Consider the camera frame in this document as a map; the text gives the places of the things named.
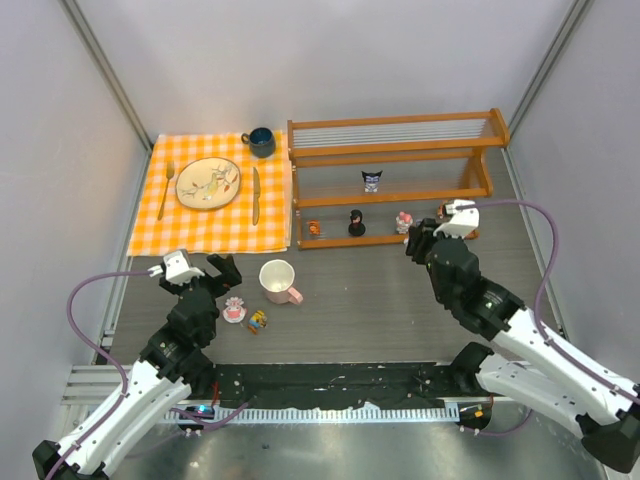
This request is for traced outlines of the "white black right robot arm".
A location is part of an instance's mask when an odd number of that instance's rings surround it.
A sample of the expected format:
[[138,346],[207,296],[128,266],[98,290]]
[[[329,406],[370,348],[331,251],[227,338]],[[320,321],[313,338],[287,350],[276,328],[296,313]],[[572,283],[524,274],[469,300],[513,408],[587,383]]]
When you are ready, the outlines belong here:
[[629,473],[639,459],[639,385],[599,364],[537,321],[444,224],[410,227],[406,254],[425,266],[436,301],[466,330],[517,356],[470,343],[453,362],[481,389],[509,397],[573,433],[600,463]]

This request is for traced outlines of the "pink My Melody figurine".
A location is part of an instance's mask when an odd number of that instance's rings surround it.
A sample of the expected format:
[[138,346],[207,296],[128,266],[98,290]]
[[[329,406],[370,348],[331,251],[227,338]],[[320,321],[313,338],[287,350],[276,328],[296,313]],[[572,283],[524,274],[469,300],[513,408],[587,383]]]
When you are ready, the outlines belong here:
[[407,212],[400,211],[395,218],[395,223],[396,233],[406,235],[413,224],[413,217]]

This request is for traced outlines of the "pink white round figurine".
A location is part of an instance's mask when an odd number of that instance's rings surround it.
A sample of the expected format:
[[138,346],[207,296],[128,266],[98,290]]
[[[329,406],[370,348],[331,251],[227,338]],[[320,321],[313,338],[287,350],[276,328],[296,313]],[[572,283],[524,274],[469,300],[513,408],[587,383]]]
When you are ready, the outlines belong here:
[[225,308],[222,311],[224,320],[230,324],[241,323],[247,314],[244,300],[240,297],[229,297],[225,300]]

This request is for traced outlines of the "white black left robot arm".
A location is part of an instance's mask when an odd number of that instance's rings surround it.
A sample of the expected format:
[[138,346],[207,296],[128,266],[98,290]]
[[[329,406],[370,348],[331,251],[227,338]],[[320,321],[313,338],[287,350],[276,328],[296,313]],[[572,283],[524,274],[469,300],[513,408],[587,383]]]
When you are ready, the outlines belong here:
[[120,383],[78,427],[33,451],[40,479],[107,479],[135,444],[178,402],[203,395],[214,366],[204,354],[216,336],[216,301],[242,282],[230,255],[211,254],[212,276],[177,250],[142,271],[177,302],[130,369],[118,365]]

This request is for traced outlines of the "black purple Kuromi figurine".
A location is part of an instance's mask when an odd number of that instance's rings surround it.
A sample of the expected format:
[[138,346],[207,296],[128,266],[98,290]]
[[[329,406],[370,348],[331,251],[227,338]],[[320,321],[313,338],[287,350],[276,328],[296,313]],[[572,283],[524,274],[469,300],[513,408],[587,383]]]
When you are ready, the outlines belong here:
[[382,170],[377,172],[362,171],[361,176],[364,184],[364,192],[367,194],[377,193],[382,175]]

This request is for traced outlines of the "pink mug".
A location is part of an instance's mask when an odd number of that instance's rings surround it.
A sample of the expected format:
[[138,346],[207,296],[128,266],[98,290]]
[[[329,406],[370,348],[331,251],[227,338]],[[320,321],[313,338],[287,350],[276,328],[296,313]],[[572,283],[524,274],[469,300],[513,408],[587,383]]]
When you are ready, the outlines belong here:
[[272,303],[300,305],[303,302],[303,295],[294,286],[295,270],[285,260],[274,259],[266,262],[259,271],[258,279],[266,297]]

